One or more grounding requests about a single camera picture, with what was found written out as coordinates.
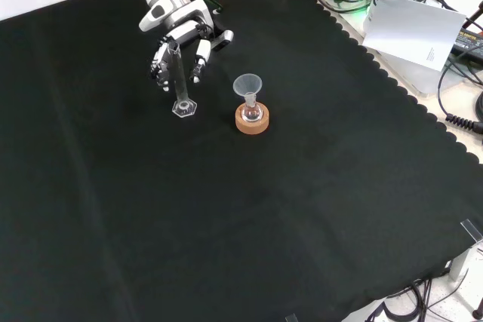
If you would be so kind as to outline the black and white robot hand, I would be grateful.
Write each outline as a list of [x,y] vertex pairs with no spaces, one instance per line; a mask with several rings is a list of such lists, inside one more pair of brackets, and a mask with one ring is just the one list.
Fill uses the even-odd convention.
[[170,90],[168,45],[171,42],[174,41],[181,47],[194,41],[198,42],[195,65],[190,75],[190,79],[198,83],[210,55],[223,49],[234,38],[233,31],[224,29],[214,22],[203,0],[195,0],[178,8],[172,0],[155,1],[140,21],[139,27],[141,31],[147,32],[158,26],[163,26],[166,34],[158,41],[158,50],[152,59],[150,75],[165,92]]

